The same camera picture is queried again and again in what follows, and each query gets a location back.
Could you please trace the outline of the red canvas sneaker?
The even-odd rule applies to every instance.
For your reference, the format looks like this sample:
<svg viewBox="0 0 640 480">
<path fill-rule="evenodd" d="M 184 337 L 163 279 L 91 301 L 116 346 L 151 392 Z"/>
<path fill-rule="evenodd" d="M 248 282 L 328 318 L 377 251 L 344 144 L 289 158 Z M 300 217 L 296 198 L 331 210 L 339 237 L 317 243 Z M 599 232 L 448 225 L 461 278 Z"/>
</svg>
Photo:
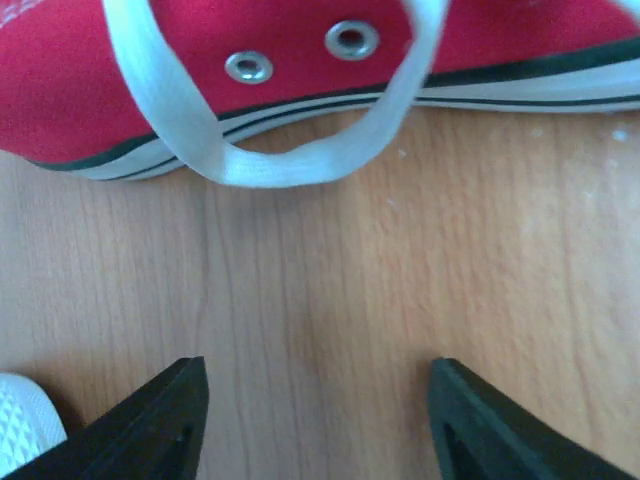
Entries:
<svg viewBox="0 0 640 480">
<path fill-rule="evenodd" d="M 155 1 L 152 9 L 233 142 L 370 106 L 411 42 L 399 1 Z M 638 19 L 615 1 L 453 1 L 415 101 L 635 110 Z M 96 180 L 180 166 L 123 81 L 98 1 L 2 3 L 1 148 Z"/>
</svg>

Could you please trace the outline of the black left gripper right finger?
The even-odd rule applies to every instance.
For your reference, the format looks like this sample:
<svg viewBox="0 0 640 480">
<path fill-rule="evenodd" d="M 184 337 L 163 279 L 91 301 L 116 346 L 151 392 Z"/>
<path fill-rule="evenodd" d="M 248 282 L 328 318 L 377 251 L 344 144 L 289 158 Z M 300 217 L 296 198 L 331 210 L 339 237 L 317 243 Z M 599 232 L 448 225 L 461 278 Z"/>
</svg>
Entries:
<svg viewBox="0 0 640 480">
<path fill-rule="evenodd" d="M 634 478 L 453 358 L 432 362 L 427 406 L 444 479 Z"/>
</svg>

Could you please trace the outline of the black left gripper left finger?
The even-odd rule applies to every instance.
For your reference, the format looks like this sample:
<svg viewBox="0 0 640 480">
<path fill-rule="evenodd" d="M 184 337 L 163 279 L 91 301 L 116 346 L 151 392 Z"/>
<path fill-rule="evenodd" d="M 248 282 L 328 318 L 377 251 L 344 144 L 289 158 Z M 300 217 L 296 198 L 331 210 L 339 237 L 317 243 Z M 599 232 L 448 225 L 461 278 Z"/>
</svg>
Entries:
<svg viewBox="0 0 640 480">
<path fill-rule="evenodd" d="M 193 479 L 207 411 L 205 362 L 182 358 L 4 479 Z"/>
</svg>

